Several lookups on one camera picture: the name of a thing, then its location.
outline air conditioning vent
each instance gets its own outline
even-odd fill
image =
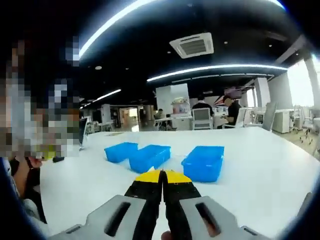
[[[179,38],[171,41],[170,45],[183,59],[214,53],[210,32]]]

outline gray gripper housing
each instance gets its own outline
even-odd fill
[[[145,199],[116,195],[105,204],[90,213],[85,225],[75,225],[61,233],[49,237],[49,240],[132,240],[136,223],[146,203]],[[109,235],[108,229],[113,224],[119,211],[127,205],[115,234]],[[191,231],[193,240],[268,240],[256,231],[243,226],[238,227],[235,216],[208,196],[180,200]],[[207,215],[216,226],[219,234],[211,237],[196,208],[204,204]]]

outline ceiling light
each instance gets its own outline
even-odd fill
[[[172,81],[171,83],[180,83],[180,82],[185,82],[185,81],[189,81],[191,80],[191,78],[185,78],[185,79],[181,79],[181,80],[176,80],[176,81]]]
[[[196,68],[190,68],[175,72],[170,72],[167,74],[163,74],[160,76],[151,77],[147,80],[147,82],[151,82],[158,79],[163,79],[170,76],[175,76],[179,74],[185,74],[185,73],[192,73],[197,71],[203,71],[203,70],[211,70],[211,69],[225,69],[225,68],[262,68],[262,69],[277,69],[277,70],[284,70],[287,71],[288,69],[285,67],[280,66],[270,66],[270,65],[260,65],[260,64],[226,64],[226,65],[213,65],[213,66],[202,66],[202,67],[196,67]]]
[[[219,77],[220,75],[219,74],[215,74],[215,75],[206,75],[206,76],[196,76],[196,77],[193,77],[193,79],[205,79],[205,78],[214,78],[214,77]]]
[[[267,76],[267,74],[263,74],[263,73],[246,73],[245,75],[248,76]]]
[[[120,92],[120,91],[121,91],[121,89],[118,89],[118,90],[112,91],[112,92],[110,92],[110,93],[108,93],[108,94],[106,94],[106,95],[103,95],[103,96],[101,96],[101,97],[98,97],[96,100],[93,101],[93,103],[96,102],[96,101],[98,101],[98,100],[104,99],[104,98],[106,98],[106,97],[108,97],[108,96],[111,96],[112,94],[116,94],[116,93],[118,93],[118,92]]]
[[[277,0],[267,0],[267,1],[279,6],[280,8],[282,8],[284,10],[286,10],[285,7],[280,2],[278,2]]]
[[[230,73],[230,74],[221,74],[221,77],[227,77],[227,76],[243,76],[244,73]]]
[[[155,0],[137,0],[134,3],[130,4],[120,12],[118,12],[116,15],[111,17],[108,21],[106,21],[89,39],[88,41],[83,45],[83,47],[79,51],[79,59],[82,57],[82,55],[88,50],[88,48],[91,46],[91,44],[101,35],[103,34],[108,28],[110,28],[113,24],[115,24],[118,20],[122,19],[127,14],[131,13],[132,11],[136,10],[137,8],[140,8],[143,5],[146,5],[148,3],[154,2]]]

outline white chair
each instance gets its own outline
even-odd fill
[[[192,109],[192,130],[213,129],[209,108]]]
[[[265,113],[263,116],[262,124],[247,124],[246,127],[261,127],[267,131],[272,131],[274,124],[275,114],[277,109],[277,102],[268,102],[266,104]]]
[[[313,120],[311,117],[306,117],[306,113],[303,107],[300,107],[300,114],[301,114],[301,121],[302,121],[302,129],[305,129],[305,139],[309,140],[309,145],[312,143],[313,139],[311,137],[309,137],[309,133],[311,130],[315,129]]]
[[[298,134],[299,130],[300,130],[300,120],[301,120],[301,111],[300,111],[300,106],[299,105],[295,105],[293,108],[293,114],[291,119],[293,120],[293,128],[291,129],[292,132],[296,131],[296,133]]]
[[[245,116],[247,108],[241,107],[239,109],[238,117],[236,118],[235,125],[223,124],[222,128],[243,128],[245,126]]]

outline white cabinet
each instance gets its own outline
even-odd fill
[[[173,119],[172,126],[176,128],[177,131],[191,130],[191,119],[188,119],[188,118]]]
[[[281,134],[289,133],[290,121],[289,111],[276,112],[274,115],[272,129]]]

